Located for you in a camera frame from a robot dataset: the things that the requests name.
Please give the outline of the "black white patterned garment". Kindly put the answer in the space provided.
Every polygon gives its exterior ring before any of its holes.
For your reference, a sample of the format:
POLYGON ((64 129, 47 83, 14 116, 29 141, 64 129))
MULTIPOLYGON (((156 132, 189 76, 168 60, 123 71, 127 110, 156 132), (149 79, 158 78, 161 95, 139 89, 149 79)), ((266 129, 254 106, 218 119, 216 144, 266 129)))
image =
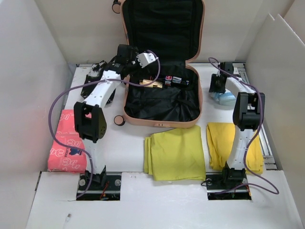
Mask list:
MULTIPOLYGON (((102 78, 102 73, 108 63, 106 61, 101 61, 95 63, 91 66, 89 73, 86 75, 85 84, 99 81, 102 78)), ((96 85, 89 85, 82 88, 81 97, 86 99, 91 92, 94 90, 96 85)))

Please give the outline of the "lime green cloth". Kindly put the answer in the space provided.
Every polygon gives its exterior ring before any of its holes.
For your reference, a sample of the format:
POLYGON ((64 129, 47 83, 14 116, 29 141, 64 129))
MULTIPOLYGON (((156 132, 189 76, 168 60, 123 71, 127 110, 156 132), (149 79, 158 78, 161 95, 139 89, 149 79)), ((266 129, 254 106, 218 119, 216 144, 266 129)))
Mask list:
POLYGON ((175 128, 146 137, 143 170, 155 181, 205 180, 201 128, 175 128))

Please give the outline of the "cola glass bottle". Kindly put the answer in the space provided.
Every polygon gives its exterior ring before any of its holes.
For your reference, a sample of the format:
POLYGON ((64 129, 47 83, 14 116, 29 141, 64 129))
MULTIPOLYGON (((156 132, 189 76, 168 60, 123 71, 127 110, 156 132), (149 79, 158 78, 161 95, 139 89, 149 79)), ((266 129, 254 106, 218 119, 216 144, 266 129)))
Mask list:
POLYGON ((163 83, 166 86, 187 87, 190 84, 190 81, 181 77, 167 75, 163 79, 163 83))

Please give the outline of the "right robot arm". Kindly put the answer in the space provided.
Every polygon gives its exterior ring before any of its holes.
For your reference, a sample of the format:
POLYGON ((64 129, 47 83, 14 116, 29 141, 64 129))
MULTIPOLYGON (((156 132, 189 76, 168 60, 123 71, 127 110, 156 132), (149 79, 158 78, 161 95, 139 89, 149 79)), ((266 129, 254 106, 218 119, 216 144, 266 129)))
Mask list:
POLYGON ((231 62, 221 62, 216 68, 218 73, 211 76, 209 92, 223 94, 229 91, 236 98, 233 111, 233 146, 220 176, 221 184, 231 188, 241 184, 246 178, 244 156, 251 138, 264 119, 265 95, 258 93, 253 86, 235 75, 231 62))

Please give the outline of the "yellow cloth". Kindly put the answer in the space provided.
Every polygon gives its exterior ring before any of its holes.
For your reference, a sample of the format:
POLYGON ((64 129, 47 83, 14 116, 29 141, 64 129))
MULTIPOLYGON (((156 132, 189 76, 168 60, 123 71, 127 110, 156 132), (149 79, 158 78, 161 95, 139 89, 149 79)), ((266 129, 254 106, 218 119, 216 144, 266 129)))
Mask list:
MULTIPOLYGON (((221 171, 225 166, 234 141, 235 125, 232 123, 209 122, 206 127, 206 138, 210 155, 210 167, 221 171)), ((260 139, 256 137, 251 143, 246 156, 247 166, 255 173, 263 173, 264 159, 260 139)))

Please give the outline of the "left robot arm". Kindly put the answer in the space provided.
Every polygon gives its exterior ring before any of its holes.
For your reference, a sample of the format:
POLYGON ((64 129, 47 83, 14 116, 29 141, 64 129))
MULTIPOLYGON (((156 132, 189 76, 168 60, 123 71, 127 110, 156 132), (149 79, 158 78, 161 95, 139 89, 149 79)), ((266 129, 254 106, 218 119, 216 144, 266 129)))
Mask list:
POLYGON ((85 83, 85 86, 94 88, 82 102, 76 102, 73 107, 74 127, 88 160, 85 175, 95 189, 106 185, 106 164, 101 147, 107 130, 103 109, 124 78, 141 68, 139 56, 136 46, 120 44, 117 54, 108 63, 98 63, 97 70, 91 70, 90 75, 95 79, 85 83))

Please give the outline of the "light blue headphones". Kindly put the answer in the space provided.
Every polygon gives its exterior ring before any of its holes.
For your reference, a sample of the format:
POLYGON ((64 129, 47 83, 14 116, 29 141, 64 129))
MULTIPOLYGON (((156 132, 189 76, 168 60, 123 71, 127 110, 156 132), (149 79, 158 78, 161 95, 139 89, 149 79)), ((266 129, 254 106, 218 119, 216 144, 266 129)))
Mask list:
POLYGON ((210 97, 219 105, 234 106, 236 97, 231 92, 221 93, 209 93, 210 97))

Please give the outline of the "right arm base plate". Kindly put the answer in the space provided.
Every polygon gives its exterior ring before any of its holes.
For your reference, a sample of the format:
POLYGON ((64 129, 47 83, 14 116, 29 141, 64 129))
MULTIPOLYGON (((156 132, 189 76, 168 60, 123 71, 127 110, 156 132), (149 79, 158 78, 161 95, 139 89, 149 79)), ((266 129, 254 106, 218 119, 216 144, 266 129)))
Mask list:
POLYGON ((223 181, 220 173, 208 173, 201 186, 206 187, 208 200, 252 200, 250 189, 245 176, 241 180, 223 181))

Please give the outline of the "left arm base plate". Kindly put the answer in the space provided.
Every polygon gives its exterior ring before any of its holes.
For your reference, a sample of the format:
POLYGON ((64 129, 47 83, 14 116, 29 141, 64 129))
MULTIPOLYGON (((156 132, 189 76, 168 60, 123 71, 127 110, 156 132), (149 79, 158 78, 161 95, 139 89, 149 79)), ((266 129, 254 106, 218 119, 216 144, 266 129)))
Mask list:
POLYGON ((88 191, 81 197, 77 197, 79 201, 119 201, 121 196, 121 173, 107 174, 107 180, 104 187, 91 183, 88 191))

